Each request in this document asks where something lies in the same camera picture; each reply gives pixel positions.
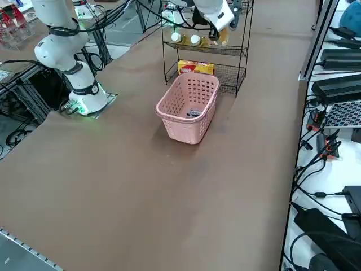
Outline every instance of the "brown table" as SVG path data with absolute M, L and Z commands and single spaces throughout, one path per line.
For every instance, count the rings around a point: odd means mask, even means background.
M 198 146 L 154 113 L 167 89 L 156 32 L 97 77 L 119 93 L 99 120 L 51 113 L 0 164 L 0 226 L 68 271 L 277 270 L 316 6 L 254 12 L 247 78 Z

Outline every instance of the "pink basket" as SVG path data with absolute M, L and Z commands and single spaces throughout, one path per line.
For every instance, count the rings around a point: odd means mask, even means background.
M 156 106 L 170 138 L 198 144 L 212 120 L 219 81 L 213 75 L 187 72 L 179 75 Z M 187 118 L 190 111 L 201 112 Z

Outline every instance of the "black electronic equipment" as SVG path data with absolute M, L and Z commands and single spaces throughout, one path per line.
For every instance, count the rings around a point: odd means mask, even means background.
M 361 71 L 361 49 L 325 49 L 319 65 L 326 71 Z
M 310 260 L 309 271 L 340 271 L 339 268 L 323 253 L 317 254 Z
M 361 99 L 361 75 L 351 75 L 315 81 L 312 91 L 327 99 L 328 103 Z
M 293 206 L 297 210 L 295 223 L 306 234 L 310 233 L 308 236 L 339 270 L 361 271 L 360 245 L 343 240 L 352 239 L 318 209 L 303 210 L 296 204 Z
M 361 186 L 345 186 L 343 192 L 346 192 L 345 198 L 352 210 L 352 213 L 361 214 Z M 361 218 L 358 219 L 343 219 L 346 230 L 349 236 L 361 241 Z

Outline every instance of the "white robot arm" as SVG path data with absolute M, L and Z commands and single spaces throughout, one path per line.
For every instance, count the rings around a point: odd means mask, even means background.
M 72 0 L 82 6 L 86 0 Z M 178 6 L 198 8 L 213 28 L 221 31 L 233 21 L 234 15 L 227 0 L 171 0 Z M 49 68 L 61 71 L 69 80 L 72 92 L 69 99 L 80 105 L 79 113 L 88 115 L 103 109 L 108 102 L 107 95 L 98 84 L 89 66 L 76 61 L 74 55 L 85 46 L 87 32 L 75 31 L 72 35 L 62 35 L 60 27 L 71 30 L 83 30 L 75 19 L 71 18 L 65 0 L 32 0 L 35 12 L 44 24 L 51 27 L 51 33 L 35 47 L 38 60 Z
M 235 18 L 227 0 L 170 0 L 181 7 L 196 6 L 204 19 L 212 23 L 217 31 L 227 27 Z
M 32 3 L 38 18 L 44 24 L 68 29 L 80 27 L 72 19 L 65 0 L 32 0 Z M 78 112 L 82 115 L 99 111 L 108 102 L 106 93 L 89 66 L 74 58 L 87 41 L 87 32 L 66 37 L 50 34 L 35 47 L 35 55 L 42 64 L 60 70 L 67 77 L 73 88 L 69 99 L 79 104 Z

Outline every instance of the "wire shelf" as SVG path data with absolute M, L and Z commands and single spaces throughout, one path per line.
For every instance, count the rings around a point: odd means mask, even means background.
M 178 44 L 173 41 L 164 41 L 164 43 L 178 50 L 187 50 L 187 51 L 195 51 L 195 52 L 218 54 L 218 55 L 247 56 L 247 51 L 248 51 L 247 47 L 241 47 L 241 46 L 221 46 L 221 45 L 210 44 L 209 47 L 198 47 L 192 45 Z
M 253 7 L 254 0 L 242 0 L 240 12 L 241 14 L 247 14 Z
M 166 83 L 172 83 L 174 79 L 178 76 L 178 61 L 173 64 L 173 66 L 167 71 Z M 237 94 L 238 90 L 245 78 L 245 68 L 238 68 L 236 66 L 215 64 L 214 65 L 214 75 L 219 79 L 221 83 L 219 91 L 221 93 L 228 94 Z

